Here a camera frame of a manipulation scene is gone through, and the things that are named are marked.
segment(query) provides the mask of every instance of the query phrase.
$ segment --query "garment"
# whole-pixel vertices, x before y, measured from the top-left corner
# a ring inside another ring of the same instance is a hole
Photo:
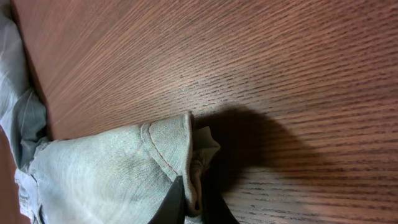
[[[0,125],[21,213],[32,223],[147,223],[182,175],[188,214],[201,214],[200,177],[220,146],[209,128],[192,131],[189,113],[66,141],[45,137],[45,113],[17,27],[1,12]]]

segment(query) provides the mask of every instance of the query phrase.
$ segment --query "cloth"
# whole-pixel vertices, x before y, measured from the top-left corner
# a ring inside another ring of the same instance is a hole
[[[190,114],[66,141],[45,137],[16,25],[0,12],[0,125],[17,165],[21,213],[32,223],[147,223],[182,175],[200,222],[200,178],[220,148]]]

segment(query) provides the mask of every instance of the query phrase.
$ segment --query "wooden table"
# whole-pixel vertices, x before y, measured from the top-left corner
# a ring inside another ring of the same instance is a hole
[[[14,5],[55,139],[190,110],[240,223],[398,223],[397,1]]]

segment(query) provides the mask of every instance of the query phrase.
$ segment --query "brown wood grain surface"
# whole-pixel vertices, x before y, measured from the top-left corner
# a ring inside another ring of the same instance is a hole
[[[398,223],[397,1],[14,4],[55,139],[190,110],[240,223]]]

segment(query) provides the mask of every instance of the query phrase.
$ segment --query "folded cloth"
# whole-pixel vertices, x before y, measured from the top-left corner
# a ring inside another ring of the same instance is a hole
[[[183,177],[188,215],[200,216],[200,178],[220,148],[190,114],[66,141],[45,137],[44,105],[29,85],[22,41],[0,12],[0,125],[32,223],[148,223]]]

